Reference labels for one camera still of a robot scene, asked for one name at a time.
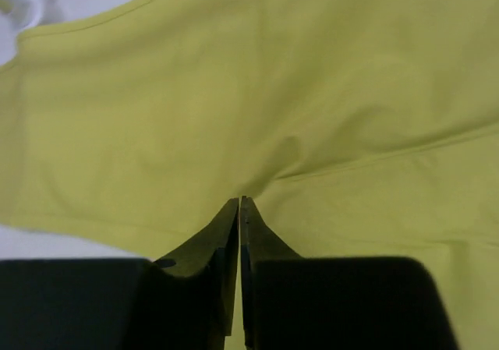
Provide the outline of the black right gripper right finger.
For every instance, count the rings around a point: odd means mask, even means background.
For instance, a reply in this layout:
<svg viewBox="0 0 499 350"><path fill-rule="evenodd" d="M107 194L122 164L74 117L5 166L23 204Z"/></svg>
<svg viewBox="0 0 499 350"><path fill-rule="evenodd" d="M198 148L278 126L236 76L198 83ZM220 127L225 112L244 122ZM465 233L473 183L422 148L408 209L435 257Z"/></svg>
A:
<svg viewBox="0 0 499 350"><path fill-rule="evenodd" d="M433 278L399 256L305 258L240 203L248 349L456 349Z"/></svg>

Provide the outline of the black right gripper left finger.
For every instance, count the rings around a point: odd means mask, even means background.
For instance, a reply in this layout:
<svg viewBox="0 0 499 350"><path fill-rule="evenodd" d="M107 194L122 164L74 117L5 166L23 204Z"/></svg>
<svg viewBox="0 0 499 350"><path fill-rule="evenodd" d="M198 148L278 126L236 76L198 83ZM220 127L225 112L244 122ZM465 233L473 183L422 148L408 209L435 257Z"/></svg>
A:
<svg viewBox="0 0 499 350"><path fill-rule="evenodd" d="M221 349L232 330L239 201L141 258L4 260L4 349Z"/></svg>

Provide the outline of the yellow trousers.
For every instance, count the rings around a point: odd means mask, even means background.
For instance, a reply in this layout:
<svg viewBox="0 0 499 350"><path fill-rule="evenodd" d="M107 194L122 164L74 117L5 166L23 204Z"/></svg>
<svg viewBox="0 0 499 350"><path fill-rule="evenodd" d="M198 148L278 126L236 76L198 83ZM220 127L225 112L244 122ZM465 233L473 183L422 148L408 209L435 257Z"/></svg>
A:
<svg viewBox="0 0 499 350"><path fill-rule="evenodd" d="M410 256L498 346L498 0L132 0L1 67L1 222L158 257L252 197L304 256Z"/></svg>

